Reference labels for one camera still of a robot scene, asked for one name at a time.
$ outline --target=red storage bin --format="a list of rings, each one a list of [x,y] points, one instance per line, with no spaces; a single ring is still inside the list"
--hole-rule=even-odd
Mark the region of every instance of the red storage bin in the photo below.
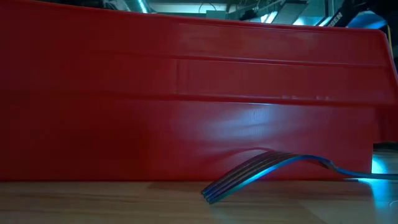
[[[1,1],[1,180],[211,180],[259,147],[370,172],[378,30]],[[335,179],[296,163],[272,179]]]

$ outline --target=wooden surface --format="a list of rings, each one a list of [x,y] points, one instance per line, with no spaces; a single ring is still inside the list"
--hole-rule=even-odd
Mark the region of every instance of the wooden surface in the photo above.
[[[398,173],[398,154],[375,168]],[[208,205],[203,182],[3,182],[0,223],[398,223],[398,182],[262,181]]]

